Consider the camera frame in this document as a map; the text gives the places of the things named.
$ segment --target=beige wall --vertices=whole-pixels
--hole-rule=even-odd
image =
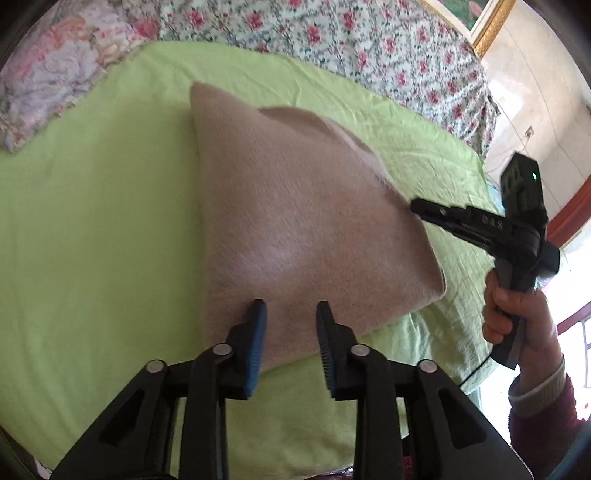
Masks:
[[[522,0],[482,63],[501,109],[485,171],[498,182],[513,152],[536,159],[553,217],[591,173],[591,90],[552,29]]]

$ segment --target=picture frame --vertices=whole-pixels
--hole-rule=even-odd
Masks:
[[[423,0],[460,31],[482,58],[507,20],[516,0]]]

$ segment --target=ribbed cuff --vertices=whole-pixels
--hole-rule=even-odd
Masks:
[[[520,378],[521,376],[518,376],[513,380],[509,387],[509,402],[515,414],[520,417],[532,417],[552,405],[564,390],[566,382],[564,357],[560,367],[550,378],[527,393],[521,394],[519,391]]]

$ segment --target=brown blanket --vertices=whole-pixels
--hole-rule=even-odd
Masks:
[[[318,350],[319,300],[361,335],[441,297],[423,225],[361,140],[311,112],[257,110],[204,84],[191,108],[209,345],[257,298],[268,306],[270,369]]]

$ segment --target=maroon sleeve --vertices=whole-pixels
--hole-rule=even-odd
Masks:
[[[534,478],[546,478],[552,473],[583,427],[584,420],[577,419],[575,404],[573,383],[567,375],[564,390],[552,405],[527,418],[519,417],[511,411],[511,445],[534,474]],[[589,475],[590,463],[589,455],[581,458],[572,478],[589,478],[584,475]]]

